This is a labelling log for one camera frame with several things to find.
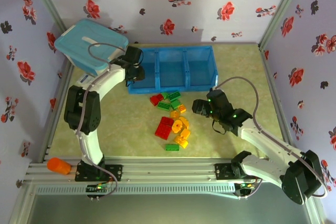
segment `building block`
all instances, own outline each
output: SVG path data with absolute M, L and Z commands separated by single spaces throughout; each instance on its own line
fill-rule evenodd
M 166 144 L 166 151 L 179 151 L 180 146 L 178 144 Z
M 177 109 L 179 106 L 181 105 L 179 100 L 174 100 L 171 102 L 171 106 L 173 107 L 173 109 Z
M 163 116 L 163 117 L 161 118 L 160 123 L 169 125 L 169 126 L 171 127 L 171 126 L 173 126 L 173 124 L 174 124 L 174 119 L 172 119 L 172 118 L 167 118 L 167 117 Z
M 178 91 L 176 91 L 176 92 L 171 93 L 171 94 L 168 95 L 168 99 L 169 99 L 171 102 L 177 100 L 177 99 L 180 98 L 180 97 L 181 97 L 181 94 L 180 94 Z
M 163 99 L 166 100 L 169 94 L 167 92 L 163 92 L 161 95 L 163 96 Z
M 149 100 L 151 101 L 151 103 L 152 103 L 154 106 L 157 106 L 158 103 L 160 102 L 160 101 L 158 100 L 158 98 L 157 98 L 155 95 L 152 96 L 152 97 L 150 97 Z
M 186 112 L 186 110 L 187 110 L 187 108 L 183 105 L 183 104 L 181 104 L 180 106 L 178 106 L 179 107 L 179 111 L 180 111 L 180 113 L 184 113 L 184 112 Z
M 155 136 L 167 140 L 172 128 L 169 125 L 160 123 L 155 131 Z
M 181 120 L 181 122 L 183 123 L 183 126 L 186 128 L 186 129 L 189 129 L 189 122 L 186 118 L 180 116 L 179 120 Z
M 174 139 L 174 142 L 179 144 L 180 147 L 182 148 L 186 148 L 187 145 L 188 145 L 188 141 L 186 139 L 183 139 L 181 136 L 177 136 L 175 139 Z
M 161 110 L 169 111 L 170 110 L 170 104 L 165 102 L 159 102 L 157 107 Z
M 179 115 L 180 115 L 179 112 L 176 110 L 170 112 L 170 117 L 173 119 L 177 119 Z
M 187 140 L 190 136 L 190 130 L 183 129 L 183 131 L 180 133 L 180 136 Z
M 172 126 L 172 130 L 174 133 L 178 133 L 182 129 L 182 121 L 176 120 Z
M 161 94 L 157 94 L 157 95 L 156 95 L 156 98 L 159 100 L 159 102 L 161 102 L 161 101 L 164 100 L 164 97 L 163 97 L 163 95 L 161 95 Z

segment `yellow building block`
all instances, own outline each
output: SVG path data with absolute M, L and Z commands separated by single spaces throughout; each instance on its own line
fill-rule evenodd
M 182 121 L 177 119 L 172 126 L 172 131 L 178 133 L 182 129 L 182 125 Z
M 182 137 L 180 136 L 177 136 L 175 139 L 174 139 L 175 143 L 179 144 L 180 147 L 182 148 L 186 148 L 187 145 L 188 145 L 188 141 L 183 139 Z
M 180 113 L 178 111 L 174 110 L 174 111 L 170 112 L 170 118 L 177 119 L 178 116 L 180 116 Z
M 180 133 L 180 136 L 187 140 L 190 136 L 190 130 L 183 129 L 183 131 Z
M 178 107 L 179 107 L 179 111 L 180 111 L 180 113 L 184 113 L 184 112 L 187 111 L 186 107 L 185 107 L 183 104 L 181 104 L 181 105 L 178 106 Z
M 181 122 L 183 123 L 183 126 L 186 128 L 186 129 L 189 129 L 189 122 L 186 118 L 180 116 L 179 120 L 181 120 Z

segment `orange cup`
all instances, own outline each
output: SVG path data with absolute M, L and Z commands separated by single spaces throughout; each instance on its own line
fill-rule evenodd
M 57 157 L 53 157 L 48 161 L 47 168 L 52 172 L 63 175 L 67 175 L 71 171 L 71 165 Z

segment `wall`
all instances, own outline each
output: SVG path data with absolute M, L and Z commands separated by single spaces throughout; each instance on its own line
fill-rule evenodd
M 37 161 L 65 58 L 53 48 L 51 34 L 59 33 L 40 0 L 0 5 L 0 223 L 6 224 L 28 164 Z
M 336 7 L 334 0 L 292 0 L 266 46 L 266 58 L 293 142 L 316 152 L 336 222 Z
M 259 42 L 280 0 L 52 0 L 67 27 L 90 18 L 130 42 Z

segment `cable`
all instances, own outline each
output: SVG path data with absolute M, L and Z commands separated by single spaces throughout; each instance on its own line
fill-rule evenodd
M 85 93 L 84 93 L 84 97 L 83 97 L 82 113 L 81 113 L 81 115 L 80 115 L 80 120 L 79 120 L 78 128 L 77 128 L 75 134 L 78 136 L 80 149 L 81 149 L 81 151 L 84 153 L 84 157 L 89 161 L 89 163 L 91 163 L 91 165 L 93 165 L 95 168 L 97 168 L 97 169 L 103 171 L 104 173 L 108 174 L 109 176 L 111 176 L 111 178 L 113 178 L 113 180 L 115 181 L 115 184 L 116 184 L 116 185 L 115 185 L 114 189 L 111 190 L 109 193 L 100 196 L 100 198 L 102 198 L 102 197 L 104 197 L 104 196 L 111 195 L 111 194 L 113 194 L 113 193 L 115 192 L 115 190 L 116 190 L 117 187 L 118 187 L 118 180 L 117 180 L 117 178 L 116 178 L 110 171 L 108 171 L 108 170 L 106 170 L 106 169 L 104 169 L 104 168 L 102 168 L 102 167 L 96 165 L 96 164 L 90 159 L 90 157 L 88 157 L 87 150 L 84 148 L 83 137 L 82 137 L 81 132 L 80 132 L 80 129 L 82 128 L 82 126 L 83 126 L 83 122 L 84 122 L 84 115 L 85 115 L 85 108 L 86 108 L 86 99 L 87 99 L 88 93 L 89 93 L 90 89 L 91 89 L 92 87 L 94 87 L 95 84 L 96 84 L 99 80 L 101 80 L 103 77 L 105 77 L 106 75 L 109 74 L 109 72 L 110 72 L 110 70 L 111 70 L 111 68 L 112 68 L 112 65 L 110 64 L 110 62 L 108 62 L 107 60 L 100 59 L 100 58 L 98 58 L 98 57 L 96 57 L 96 56 L 94 56 L 94 55 L 92 54 L 92 52 L 91 52 L 91 47 L 96 46 L 96 45 L 105 45 L 105 46 L 110 46 L 110 47 L 117 48 L 117 49 L 119 49 L 119 50 L 121 50 L 121 51 L 123 51 L 123 52 L 126 52 L 126 51 L 125 51 L 123 48 L 121 48 L 121 47 L 118 47 L 118 46 L 115 46 L 115 45 L 113 45 L 113 44 L 109 44 L 109 43 L 103 43 L 103 42 L 93 43 L 93 44 L 91 44 L 91 45 L 88 47 L 88 53 L 89 53 L 89 55 L 90 55 L 91 57 L 93 57 L 94 59 L 96 59 L 96 60 L 99 60 L 99 61 L 102 61 L 102 62 L 108 64 L 108 66 L 109 66 L 109 70 L 106 71 L 106 72 L 104 72 L 101 76 L 97 77 L 97 79 L 94 80 L 94 81 L 87 87 L 87 89 L 86 89 L 86 91 L 85 91 Z
M 275 144 L 279 145 L 281 148 L 283 148 L 290 155 L 292 155 L 297 160 L 299 160 L 300 162 L 302 162 L 304 164 L 304 166 L 306 168 L 308 168 L 308 170 L 311 171 L 315 175 L 315 177 L 317 178 L 317 180 L 320 182 L 320 184 L 322 185 L 322 187 L 324 189 L 324 193 L 322 195 L 315 195 L 315 194 L 313 194 L 312 196 L 316 197 L 316 198 L 326 198 L 326 196 L 328 195 L 327 186 L 325 185 L 323 179 L 319 176 L 319 174 L 305 160 L 303 160 L 303 158 L 299 157 L 296 153 L 293 153 L 289 148 L 287 148 L 286 146 L 284 146 L 283 144 L 281 144 L 280 142 L 278 142 L 275 138 L 273 138 L 272 136 L 270 136 L 269 134 L 267 134 L 266 132 L 264 132 L 262 130 L 262 128 L 259 126 L 259 124 L 258 124 L 258 122 L 256 120 L 256 113 L 257 113 L 257 110 L 258 110 L 258 107 L 259 107 L 259 94 L 258 94 L 256 86 L 254 86 L 254 84 L 250 80 L 248 80 L 248 79 L 246 79 L 244 77 L 241 77 L 241 76 L 234 76 L 234 77 L 231 77 L 231 78 L 223 81 L 221 84 L 219 84 L 218 86 L 216 86 L 215 89 L 218 89 L 220 86 L 222 86 L 225 83 L 227 83 L 228 81 L 231 81 L 231 80 L 234 80 L 234 79 L 241 79 L 241 80 L 244 80 L 244 81 L 248 82 L 252 86 L 252 88 L 253 88 L 253 90 L 254 90 L 254 92 L 256 94 L 256 106 L 255 106 L 255 108 L 253 110 L 253 122 L 254 122 L 255 126 L 257 127 L 257 129 L 264 136 L 268 137 L 272 142 L 274 142 Z

